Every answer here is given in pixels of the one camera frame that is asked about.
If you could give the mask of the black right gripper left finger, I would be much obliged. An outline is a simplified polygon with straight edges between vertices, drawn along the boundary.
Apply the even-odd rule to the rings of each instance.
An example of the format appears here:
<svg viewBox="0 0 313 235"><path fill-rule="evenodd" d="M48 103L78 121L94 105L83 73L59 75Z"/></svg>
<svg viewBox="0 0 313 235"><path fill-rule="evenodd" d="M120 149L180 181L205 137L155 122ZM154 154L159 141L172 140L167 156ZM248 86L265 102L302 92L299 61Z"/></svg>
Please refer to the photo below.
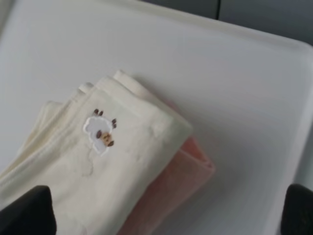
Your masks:
<svg viewBox="0 0 313 235"><path fill-rule="evenodd" d="M2 235L54 235L56 232L48 186L35 186L0 211Z"/></svg>

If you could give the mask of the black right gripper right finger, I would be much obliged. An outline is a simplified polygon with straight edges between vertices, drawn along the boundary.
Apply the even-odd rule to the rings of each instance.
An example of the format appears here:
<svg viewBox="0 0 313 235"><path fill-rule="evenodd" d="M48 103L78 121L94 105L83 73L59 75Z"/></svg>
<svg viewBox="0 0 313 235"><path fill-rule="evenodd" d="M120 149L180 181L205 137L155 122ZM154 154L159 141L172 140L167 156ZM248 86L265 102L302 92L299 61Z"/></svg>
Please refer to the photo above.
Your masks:
<svg viewBox="0 0 313 235"><path fill-rule="evenodd" d="M283 207L282 235L313 235L313 192L300 184L288 187Z"/></svg>

